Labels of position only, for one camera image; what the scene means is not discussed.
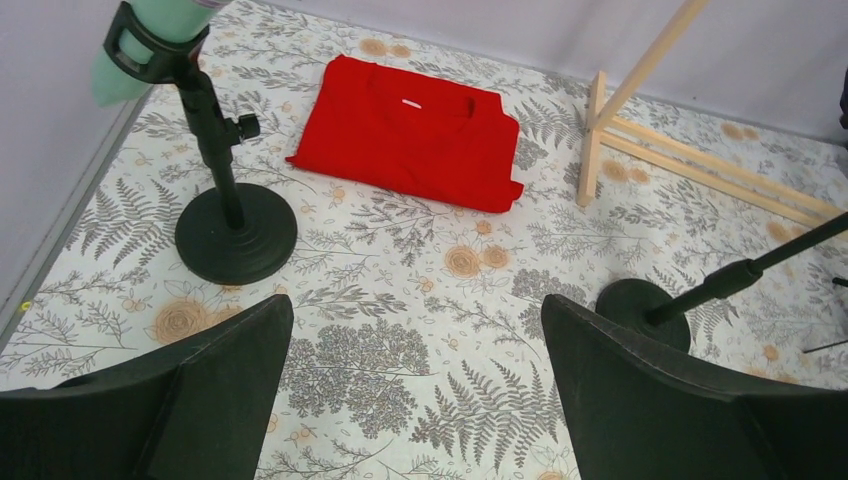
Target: patterned surface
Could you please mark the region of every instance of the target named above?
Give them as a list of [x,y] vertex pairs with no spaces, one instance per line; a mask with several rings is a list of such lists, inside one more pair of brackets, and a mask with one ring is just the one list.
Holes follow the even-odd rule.
[[[173,88],[157,89],[0,356],[0,388],[50,387],[207,328],[274,292],[297,325],[257,478],[578,478],[542,340],[559,292],[591,306],[622,277],[673,292],[800,231],[611,151],[600,197],[574,202],[586,85],[403,37],[237,1],[202,56],[228,115],[263,134],[237,147],[236,176],[298,215],[289,264],[243,288],[204,283],[171,243],[183,206],[211,187]],[[526,193],[484,215],[290,169],[337,54],[503,94],[522,136]],[[845,151],[634,101],[625,115],[795,188],[848,206]],[[787,382],[848,385],[842,338],[846,246],[831,241],[754,288],[689,316],[692,354]]]

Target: green cylinder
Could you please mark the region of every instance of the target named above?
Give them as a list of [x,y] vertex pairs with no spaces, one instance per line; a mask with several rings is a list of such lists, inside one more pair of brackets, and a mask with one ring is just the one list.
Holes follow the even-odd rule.
[[[169,42],[182,43],[196,37],[209,20],[232,0],[129,0],[139,21],[154,35]],[[153,52],[132,34],[124,32],[121,50],[138,63],[150,60]],[[144,95],[150,85],[123,72],[106,55],[102,46],[91,67],[91,92],[98,105],[105,107]]]

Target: wooden leg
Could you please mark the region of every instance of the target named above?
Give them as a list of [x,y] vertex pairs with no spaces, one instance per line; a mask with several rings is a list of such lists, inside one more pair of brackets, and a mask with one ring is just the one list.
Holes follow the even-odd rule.
[[[598,72],[589,89],[589,111],[586,112],[586,125],[598,116],[606,97],[607,75]],[[595,198],[598,184],[598,155],[601,150],[601,131],[589,128],[583,139],[581,154],[580,182],[577,185],[577,205],[586,207]]]
[[660,32],[659,36],[654,40],[654,43],[648,47],[648,50],[642,55],[642,58],[636,62],[633,70],[627,74],[627,77],[619,85],[616,91],[612,94],[609,101],[604,105],[598,116],[589,119],[589,127],[597,127],[604,129],[612,120],[612,117],[621,109],[622,105],[633,96],[639,85],[648,78],[648,75],[656,68],[663,59],[666,53],[671,49],[678,37],[686,31],[689,24],[695,20],[695,17],[701,13],[701,10],[707,6],[709,0],[686,0],[677,12],[668,21],[665,28]]
[[[731,197],[738,198],[743,202],[768,210],[769,212],[788,218],[789,220],[794,220],[801,225],[815,228],[824,223],[826,220],[829,220],[829,218],[822,219],[820,217],[814,217],[806,213],[799,212],[798,210],[773,198],[766,197],[765,195],[748,190],[747,188],[741,187],[733,182],[716,177],[715,175],[707,173],[699,168],[687,165],[675,158],[668,157],[649,148],[645,148],[618,135],[609,132],[603,132],[601,135],[603,137],[601,142],[604,145],[614,148],[620,152],[633,155],[634,157],[641,158],[648,163],[680,175],[681,177],[688,178],[689,180],[700,183],[701,185],[718,190],[719,192],[730,195]],[[848,239],[848,234],[842,234],[839,238]]]
[[689,161],[703,165],[712,171],[730,177],[735,177],[760,191],[774,194],[778,198],[791,201],[801,207],[804,207],[822,217],[822,219],[833,218],[842,214],[842,210],[825,201],[811,197],[810,195],[799,192],[792,187],[775,182],[738,165],[734,165],[722,158],[704,153],[697,148],[690,147],[685,143],[668,138],[665,135],[651,130],[650,128],[635,124],[619,116],[612,119],[609,128],[666,149],[675,155],[679,155]]

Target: white wall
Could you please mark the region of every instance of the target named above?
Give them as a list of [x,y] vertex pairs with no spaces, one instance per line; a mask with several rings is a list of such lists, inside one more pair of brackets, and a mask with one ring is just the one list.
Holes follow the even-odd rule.
[[[590,79],[620,82],[683,0],[266,0]],[[846,0],[713,0],[640,90],[818,138],[848,139]]]
[[117,5],[0,0],[0,309],[118,114],[89,93]]

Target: red t-shirt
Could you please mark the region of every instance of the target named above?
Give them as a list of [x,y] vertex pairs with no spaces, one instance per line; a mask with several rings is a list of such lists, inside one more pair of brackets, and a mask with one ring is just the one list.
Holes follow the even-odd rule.
[[297,153],[305,170],[484,212],[512,207],[518,122],[500,95],[339,56]]

